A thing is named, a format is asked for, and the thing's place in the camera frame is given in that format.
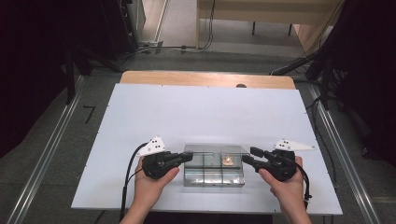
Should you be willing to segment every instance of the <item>person's right hand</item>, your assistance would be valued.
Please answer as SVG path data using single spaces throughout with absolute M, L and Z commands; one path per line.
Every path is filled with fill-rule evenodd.
M 296 162 L 303 166 L 301 157 L 295 158 Z M 311 223 L 304 205 L 304 179 L 300 170 L 285 182 L 276 180 L 268 171 L 260 169 L 262 179 L 271 186 L 271 192 L 277 197 L 282 213 L 289 223 Z

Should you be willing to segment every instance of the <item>gray floor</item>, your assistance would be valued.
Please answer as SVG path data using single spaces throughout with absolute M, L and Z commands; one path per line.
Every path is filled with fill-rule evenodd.
M 219 71 L 266 75 L 292 62 L 295 58 L 293 52 L 290 55 L 213 51 L 183 54 L 179 51 L 164 49 L 161 52 L 137 53 L 121 67 L 125 70 Z M 289 75 L 294 79 L 304 79 L 304 72 L 305 69 L 301 67 Z M 107 68 L 96 68 L 91 77 L 84 78 L 85 84 L 76 109 L 56 148 L 49 168 L 30 204 L 23 223 L 94 223 L 101 213 L 101 211 L 94 210 L 71 209 L 70 205 L 100 122 L 106 111 L 106 104 L 115 83 L 120 81 L 120 76 L 120 73 L 111 72 Z M 310 105 L 313 101 L 309 90 L 310 85 L 307 83 L 296 84 L 305 105 Z M 0 160 L 0 223 L 6 222 L 21 194 L 23 185 L 35 168 L 59 117 L 64 111 L 65 99 L 66 92 L 64 91 L 53 101 L 24 141 Z M 96 106 L 88 123 L 85 122 L 91 110 L 84 108 L 84 105 Z M 394 188 L 396 186 L 396 169 L 384 161 L 364 159 L 361 156 L 363 145 L 349 117 L 339 112 L 334 102 L 330 102 L 330 110 L 348 154 L 355 163 L 382 222 L 396 223 L 396 214 L 393 212 L 396 208 L 396 188 Z M 318 142 L 329 174 L 333 177 L 333 170 L 336 173 L 335 186 L 344 212 L 342 216 L 334 217 L 333 223 L 364 223 L 364 217 L 356 201 L 356 196 L 349 185 L 319 116 L 316 124 L 324 138 L 324 142 L 320 138 L 318 138 Z M 108 211 L 104 214 L 100 223 L 116 223 L 118 215 L 118 211 Z M 323 223 L 323 218 L 325 219 L 324 223 L 331 223 L 330 217 L 316 216 L 311 218 L 314 223 Z M 286 223 L 281 215 L 274 216 L 274 220 L 275 223 Z

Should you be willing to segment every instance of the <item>floor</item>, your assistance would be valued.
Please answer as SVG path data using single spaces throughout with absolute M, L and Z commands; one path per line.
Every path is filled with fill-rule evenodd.
M 180 4 L 183 4 L 177 0 L 169 1 L 168 11 L 158 40 L 163 41 L 164 46 L 189 46 L 193 43 L 191 39 L 186 37 L 179 40 L 171 38 L 171 34 L 179 33 L 169 31 L 171 29 L 168 27 L 169 24 L 182 23 L 175 14 L 173 14 L 174 17 L 170 16 L 172 14 L 169 12 L 173 10 L 172 4 L 175 3 L 178 3 L 175 7 L 180 7 Z M 236 26 L 237 29 L 245 29 L 243 32 L 240 30 L 230 31 L 228 25 L 224 23 L 224 26 L 215 26 L 218 28 L 214 30 L 213 49 L 196 53 L 164 49 L 146 50 L 133 55 L 121 65 L 121 68 L 125 70 L 219 71 L 266 75 L 302 55 L 301 46 L 298 46 L 295 34 L 287 36 L 287 24 L 263 23 L 262 27 L 256 26 L 257 36 L 261 36 L 260 39 L 264 44 L 250 42 L 237 45 L 235 49 L 230 48 L 230 43 L 237 42 L 237 39 L 232 39 L 233 35 L 229 32 L 245 33 L 245 30 L 248 32 L 250 24 L 241 23 Z M 260 29 L 268 30 L 263 34 Z M 244 51 L 244 46 L 248 45 L 260 47 L 253 48 L 257 50 L 255 52 Z M 306 66 L 300 67 L 288 75 L 296 80 L 296 88 L 300 91 L 304 104 L 308 106 L 314 100 L 312 88 L 316 85 L 298 82 L 298 80 L 304 80 Z M 97 67 L 91 77 L 80 77 L 77 82 L 79 88 L 76 103 L 73 106 L 65 106 L 66 92 L 62 92 L 37 121 L 24 141 L 0 160 L 0 223 L 6 223 L 8 220 L 17 200 L 23 194 L 25 184 L 29 183 L 29 178 L 32 177 L 41 155 L 49 149 L 49 144 L 54 145 L 54 150 L 47 157 L 48 165 L 38 167 L 42 171 L 41 178 L 38 178 L 39 187 L 31 191 L 34 197 L 26 204 L 26 210 L 21 214 L 24 217 L 22 223 L 96 223 L 97 218 L 100 218 L 98 223 L 118 221 L 119 211 L 106 211 L 102 214 L 102 211 L 97 210 L 71 209 L 70 205 L 105 114 L 106 104 L 114 85 L 120 81 L 120 76 L 121 73 Z M 363 144 L 349 116 L 339 110 L 336 102 L 329 102 L 329 104 L 332 121 L 345 145 L 347 155 L 352 160 L 353 167 L 367 190 L 367 196 L 371 199 L 378 218 L 382 223 L 395 223 L 396 169 L 381 160 L 364 159 L 361 156 Z M 91 116 L 90 106 L 95 108 Z M 307 113 L 310 118 L 313 118 L 312 115 L 316 112 L 308 110 Z M 61 129 L 62 135 L 58 141 L 54 141 L 52 133 L 54 130 L 60 129 L 60 123 L 58 123 L 60 118 L 65 118 L 66 125 Z M 318 142 L 344 212 L 343 215 L 335 217 L 314 216 L 311 217 L 313 222 L 377 223 L 366 221 L 364 212 L 361 211 L 358 204 L 359 195 L 355 195 L 351 187 L 347 170 L 340 162 L 333 140 L 328 135 L 326 123 L 320 115 L 317 115 L 316 121 L 312 120 L 312 124 L 318 127 L 318 132 L 322 135 L 322 137 L 318 137 Z M 274 223 L 286 223 L 285 218 L 281 215 L 274 215 L 273 219 Z

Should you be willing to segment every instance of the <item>white tabletop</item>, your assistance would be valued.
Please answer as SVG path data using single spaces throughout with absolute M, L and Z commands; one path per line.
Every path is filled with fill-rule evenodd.
M 240 145 L 272 150 L 282 138 L 315 146 L 298 151 L 313 196 L 308 213 L 342 214 L 297 90 L 117 84 L 78 185 L 73 208 L 118 209 L 134 150 L 160 135 L 168 150 L 186 144 Z M 153 210 L 245 214 L 279 213 L 269 186 L 244 164 L 242 188 L 183 187 L 183 165 Z M 128 186 L 127 206 L 134 196 Z

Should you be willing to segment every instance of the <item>transparent box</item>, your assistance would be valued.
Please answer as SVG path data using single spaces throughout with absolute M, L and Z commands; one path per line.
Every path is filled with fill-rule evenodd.
M 186 145 L 192 151 L 192 161 L 184 163 L 185 187 L 243 187 L 245 178 L 240 146 Z

